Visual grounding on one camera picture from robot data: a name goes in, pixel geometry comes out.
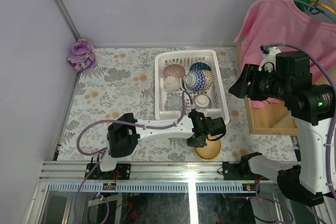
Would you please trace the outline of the red eye pattern bowl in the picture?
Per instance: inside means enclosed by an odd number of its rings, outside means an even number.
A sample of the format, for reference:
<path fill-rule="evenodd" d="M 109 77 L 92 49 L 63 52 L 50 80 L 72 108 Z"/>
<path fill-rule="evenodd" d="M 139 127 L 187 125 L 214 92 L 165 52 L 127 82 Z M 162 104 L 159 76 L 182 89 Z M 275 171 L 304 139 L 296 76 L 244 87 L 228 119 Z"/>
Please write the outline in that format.
<path fill-rule="evenodd" d="M 163 75 L 165 78 L 169 76 L 182 78 L 185 76 L 185 73 L 186 73 L 185 68 L 179 63 L 169 64 L 163 70 Z"/>

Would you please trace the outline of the white plastic dish rack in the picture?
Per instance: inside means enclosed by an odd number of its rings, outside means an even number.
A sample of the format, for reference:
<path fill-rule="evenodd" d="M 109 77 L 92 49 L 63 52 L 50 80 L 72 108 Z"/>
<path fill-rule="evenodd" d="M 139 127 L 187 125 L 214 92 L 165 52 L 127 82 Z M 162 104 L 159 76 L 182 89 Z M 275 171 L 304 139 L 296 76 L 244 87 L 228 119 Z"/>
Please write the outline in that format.
<path fill-rule="evenodd" d="M 180 88 L 171 93 L 164 88 L 164 69 L 171 64 L 178 64 L 185 69 L 185 74 L 189 73 L 190 66 L 196 62 L 207 64 L 214 74 L 214 81 L 210 87 L 201 91 L 188 89 L 192 100 L 195 101 L 198 95 L 205 95 L 209 98 L 209 105 L 202 108 L 196 105 L 205 116 L 212 118 L 222 117 L 225 124 L 229 123 L 229 113 L 226 103 L 225 91 L 219 70 L 216 52 L 212 49 L 183 50 L 164 52 L 155 57 L 154 71 L 154 93 L 155 93 L 155 118 L 157 120 L 176 119 L 181 115 L 180 109 L 167 110 L 166 101 L 172 96 L 182 96 L 182 91 L 187 89 L 184 84 L 184 77 L 180 77 Z"/>

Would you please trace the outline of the brown checker pattern bowl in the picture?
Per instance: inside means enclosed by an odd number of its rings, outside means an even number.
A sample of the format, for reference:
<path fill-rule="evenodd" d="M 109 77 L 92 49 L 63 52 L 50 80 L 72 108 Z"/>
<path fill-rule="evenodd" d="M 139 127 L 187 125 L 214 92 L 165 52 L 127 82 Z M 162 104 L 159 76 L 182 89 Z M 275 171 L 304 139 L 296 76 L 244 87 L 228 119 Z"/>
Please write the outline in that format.
<path fill-rule="evenodd" d="M 203 70 L 203 74 L 205 76 L 205 85 L 204 85 L 204 90 L 209 90 L 211 86 L 213 85 L 213 82 L 215 80 L 214 73 L 210 70 Z"/>

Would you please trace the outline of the purple striped bowl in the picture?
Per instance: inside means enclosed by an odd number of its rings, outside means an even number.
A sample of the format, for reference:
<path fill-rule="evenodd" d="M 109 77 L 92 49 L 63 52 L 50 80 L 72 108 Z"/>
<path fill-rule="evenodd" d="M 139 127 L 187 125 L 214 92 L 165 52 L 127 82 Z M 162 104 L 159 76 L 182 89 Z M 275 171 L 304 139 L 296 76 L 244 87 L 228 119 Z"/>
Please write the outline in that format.
<path fill-rule="evenodd" d="M 197 95 L 193 98 L 193 103 L 195 104 L 196 109 L 211 109 L 212 101 L 211 99 L 204 94 Z"/>

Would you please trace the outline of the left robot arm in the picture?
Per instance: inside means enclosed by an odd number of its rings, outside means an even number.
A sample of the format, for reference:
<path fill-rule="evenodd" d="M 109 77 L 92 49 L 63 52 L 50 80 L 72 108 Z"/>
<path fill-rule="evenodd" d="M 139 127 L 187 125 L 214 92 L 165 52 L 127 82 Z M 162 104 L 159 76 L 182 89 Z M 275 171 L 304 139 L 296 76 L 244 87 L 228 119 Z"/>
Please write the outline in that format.
<path fill-rule="evenodd" d="M 140 141 L 184 138 L 190 147 L 204 147 L 209 135 L 225 134 L 223 118 L 212 119 L 194 109 L 179 119 L 166 120 L 136 120 L 132 113 L 127 113 L 109 125 L 108 150 L 102 155 L 97 173 L 103 179 L 111 178 L 117 162 L 131 155 Z"/>

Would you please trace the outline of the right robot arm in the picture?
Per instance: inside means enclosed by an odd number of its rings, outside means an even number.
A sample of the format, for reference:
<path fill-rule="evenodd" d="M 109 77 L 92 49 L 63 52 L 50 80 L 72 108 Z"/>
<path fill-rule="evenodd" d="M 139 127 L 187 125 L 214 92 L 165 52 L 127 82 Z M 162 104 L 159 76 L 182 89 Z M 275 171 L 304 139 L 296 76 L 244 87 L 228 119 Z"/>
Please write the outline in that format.
<path fill-rule="evenodd" d="M 331 152 L 335 129 L 335 87 L 314 85 L 310 57 L 300 51 L 280 52 L 261 66 L 245 64 L 229 89 L 237 98 L 284 102 L 298 129 L 300 165 L 284 165 L 255 152 L 240 159 L 245 179 L 255 175 L 278 184 L 288 198 L 312 207 L 335 193 L 335 162 Z"/>

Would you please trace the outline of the blue triangle pattern bowl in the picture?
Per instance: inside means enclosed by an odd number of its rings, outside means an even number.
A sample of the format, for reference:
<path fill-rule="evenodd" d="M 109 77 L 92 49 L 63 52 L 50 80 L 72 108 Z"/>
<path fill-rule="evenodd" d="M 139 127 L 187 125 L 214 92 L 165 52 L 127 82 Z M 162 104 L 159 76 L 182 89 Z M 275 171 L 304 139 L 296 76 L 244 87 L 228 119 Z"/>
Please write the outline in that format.
<path fill-rule="evenodd" d="M 207 63 L 195 62 L 189 68 L 189 71 L 194 71 L 194 70 L 208 70 L 208 71 L 211 71 L 212 69 Z"/>

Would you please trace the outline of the yellow rimmed bottom bowl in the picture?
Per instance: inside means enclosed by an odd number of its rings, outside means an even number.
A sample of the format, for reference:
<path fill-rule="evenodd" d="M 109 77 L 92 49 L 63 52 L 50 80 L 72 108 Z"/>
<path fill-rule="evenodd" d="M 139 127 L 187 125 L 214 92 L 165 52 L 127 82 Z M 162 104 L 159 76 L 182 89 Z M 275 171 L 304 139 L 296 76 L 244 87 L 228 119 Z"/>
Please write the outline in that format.
<path fill-rule="evenodd" d="M 221 148 L 222 145 L 220 140 L 206 140 L 206 145 L 204 147 L 195 147 L 194 151 L 199 158 L 206 161 L 211 161 L 216 159 L 220 155 Z"/>

